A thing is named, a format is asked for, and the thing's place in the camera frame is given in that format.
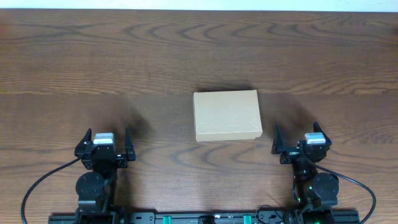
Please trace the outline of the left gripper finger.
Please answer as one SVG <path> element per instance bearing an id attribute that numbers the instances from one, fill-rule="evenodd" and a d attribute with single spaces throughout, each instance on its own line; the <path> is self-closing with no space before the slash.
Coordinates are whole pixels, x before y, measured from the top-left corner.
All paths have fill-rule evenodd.
<path id="1" fill-rule="evenodd" d="M 136 153 L 134 150 L 134 146 L 132 144 L 129 130 L 125 130 L 125 139 L 124 139 L 124 149 L 126 152 L 126 158 L 128 161 L 135 161 L 136 160 Z"/>
<path id="2" fill-rule="evenodd" d="M 84 155 L 84 153 L 86 152 L 87 143 L 91 142 L 91 137 L 92 137 L 92 130 L 91 128 L 89 128 L 85 133 L 84 137 L 82 138 L 82 140 L 75 147 L 76 156 Z"/>

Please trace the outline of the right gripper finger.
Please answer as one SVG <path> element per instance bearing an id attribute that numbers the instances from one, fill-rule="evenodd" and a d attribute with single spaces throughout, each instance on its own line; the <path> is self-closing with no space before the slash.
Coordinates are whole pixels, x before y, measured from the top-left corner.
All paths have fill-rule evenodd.
<path id="1" fill-rule="evenodd" d="M 325 132 L 320 127 L 319 123 L 316 121 L 313 124 L 313 132 L 315 133 L 315 144 L 326 144 L 331 146 L 332 141 L 330 138 L 325 134 Z"/>
<path id="2" fill-rule="evenodd" d="M 279 125 L 277 124 L 275 126 L 275 135 L 274 135 L 271 153 L 280 154 L 283 150 L 284 150 L 284 140 Z"/>

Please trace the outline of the cardboard box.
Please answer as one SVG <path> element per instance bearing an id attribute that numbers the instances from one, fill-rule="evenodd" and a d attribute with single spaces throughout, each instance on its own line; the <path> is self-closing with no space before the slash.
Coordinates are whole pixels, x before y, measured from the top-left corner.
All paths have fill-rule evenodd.
<path id="1" fill-rule="evenodd" d="M 263 132 L 256 90 L 195 92 L 193 114 L 198 142 L 256 139 Z"/>

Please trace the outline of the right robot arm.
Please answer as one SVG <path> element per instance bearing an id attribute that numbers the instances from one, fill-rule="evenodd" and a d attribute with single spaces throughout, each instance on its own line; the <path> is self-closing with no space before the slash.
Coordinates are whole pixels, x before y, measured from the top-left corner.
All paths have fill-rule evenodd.
<path id="1" fill-rule="evenodd" d="M 332 145 L 320 125 L 313 124 L 313 132 L 296 146 L 286 146 L 279 126 L 275 127 L 272 154 L 280 156 L 281 164 L 293 169 L 293 195 L 298 207 L 284 213 L 284 223 L 333 223 L 330 209 L 338 203 L 337 176 L 319 172 L 317 162 L 326 157 Z"/>

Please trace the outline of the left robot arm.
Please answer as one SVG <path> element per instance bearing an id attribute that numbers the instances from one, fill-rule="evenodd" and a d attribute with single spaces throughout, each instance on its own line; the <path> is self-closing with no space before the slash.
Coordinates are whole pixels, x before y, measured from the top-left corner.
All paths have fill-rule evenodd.
<path id="1" fill-rule="evenodd" d="M 118 169 L 128 167 L 136 160 L 129 130 L 125 130 L 125 153 L 115 152 L 114 134 L 98 133 L 92 136 L 87 130 L 75 148 L 75 156 L 88 170 L 76 182 L 78 209 L 77 224 L 127 224 L 129 214 L 115 204 Z"/>

